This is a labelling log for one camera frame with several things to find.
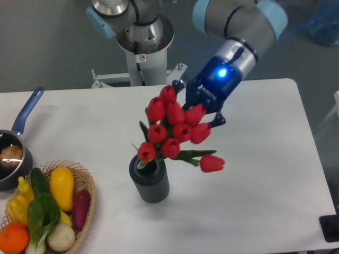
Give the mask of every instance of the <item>bok choy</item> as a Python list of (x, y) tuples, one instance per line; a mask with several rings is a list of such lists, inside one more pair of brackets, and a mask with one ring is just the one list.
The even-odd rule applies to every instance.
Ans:
[(46, 251), (46, 236), (59, 218), (60, 210), (52, 195), (38, 193), (28, 205), (30, 241), (26, 254), (43, 254)]

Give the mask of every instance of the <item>dark gray vase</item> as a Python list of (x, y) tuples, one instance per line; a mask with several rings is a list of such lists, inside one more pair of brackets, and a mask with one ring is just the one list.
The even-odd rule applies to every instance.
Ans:
[(135, 155), (129, 165), (129, 175), (143, 200), (148, 203), (159, 203), (170, 191), (165, 162), (153, 160), (143, 169), (137, 169), (139, 161)]

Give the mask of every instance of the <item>artificial vegetable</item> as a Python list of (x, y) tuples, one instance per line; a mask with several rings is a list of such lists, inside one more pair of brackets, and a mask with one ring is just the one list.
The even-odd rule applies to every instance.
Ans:
[(31, 186), (34, 196), (42, 192), (50, 194), (48, 184), (40, 168), (33, 168), (31, 170)]
[(25, 196), (28, 201), (31, 202), (34, 199), (32, 186), (30, 183), (26, 182), (22, 176), (20, 176), (17, 180), (19, 182), (18, 189), (21, 195)]
[(58, 167), (51, 173), (49, 187), (58, 207), (63, 212), (73, 208), (74, 176), (66, 167)]
[(12, 223), (27, 225), (27, 211), (29, 200), (22, 194), (12, 197), (6, 203), (7, 214)]
[(66, 223), (67, 225), (72, 226), (72, 221), (70, 220), (69, 216), (61, 210), (59, 222)]
[(86, 189), (78, 192), (74, 200), (72, 219), (76, 229), (83, 229), (88, 210), (90, 209), (91, 195)]
[(75, 242), (73, 229), (65, 224), (58, 223), (47, 236), (47, 244), (57, 252), (63, 252), (72, 247)]
[(35, 198), (28, 205), (30, 242), (25, 253), (43, 254), (46, 250), (46, 236), (59, 221), (60, 211), (51, 194), (39, 192), (41, 189), (37, 185), (32, 184), (32, 187), (38, 193), (34, 192)]
[(19, 254), (23, 251), (29, 240), (26, 226), (11, 223), (0, 232), (0, 250), (6, 254)]

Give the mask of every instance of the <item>tulip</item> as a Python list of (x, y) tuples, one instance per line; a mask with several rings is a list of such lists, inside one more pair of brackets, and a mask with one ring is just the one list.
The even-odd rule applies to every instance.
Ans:
[(212, 125), (209, 123), (200, 123), (191, 131), (191, 142), (200, 144), (211, 134)]
[(198, 104), (185, 112), (185, 123), (193, 128), (200, 123), (205, 114), (206, 109), (202, 107), (202, 104)]
[(201, 170), (205, 173), (223, 170), (225, 161), (213, 155), (204, 155), (200, 159)]
[(183, 123), (185, 120), (185, 113), (176, 101), (170, 101), (167, 105), (167, 118), (168, 122), (176, 126), (177, 124)]
[(152, 124), (147, 131), (147, 137), (154, 143), (161, 143), (167, 137), (167, 130), (160, 124)]
[(144, 142), (140, 145), (138, 149), (138, 157), (142, 161), (151, 161), (154, 159), (156, 154), (155, 148), (150, 142)]
[(180, 145), (176, 139), (167, 139), (161, 146), (164, 157), (175, 158), (180, 152)]
[(174, 87), (172, 85), (165, 86), (160, 92), (159, 99), (164, 102), (165, 108), (170, 101), (176, 101), (176, 93)]
[(191, 139), (191, 127), (185, 123), (178, 124), (174, 127), (172, 135), (179, 143), (188, 141)]
[(151, 122), (156, 122), (164, 118), (165, 106), (163, 101), (161, 101), (158, 97), (151, 99), (146, 109), (146, 114)]

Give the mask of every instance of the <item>blue pan handle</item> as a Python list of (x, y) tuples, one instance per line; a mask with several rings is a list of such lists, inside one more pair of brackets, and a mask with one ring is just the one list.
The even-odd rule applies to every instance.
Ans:
[(12, 131), (16, 133), (23, 133), (25, 129), (25, 124), (28, 115), (31, 113), (32, 109), (35, 107), (40, 97), (42, 96), (44, 89), (42, 87), (37, 87), (31, 97), (28, 99), (26, 104), (21, 109), (19, 115), (17, 115), (15, 122), (12, 127)]

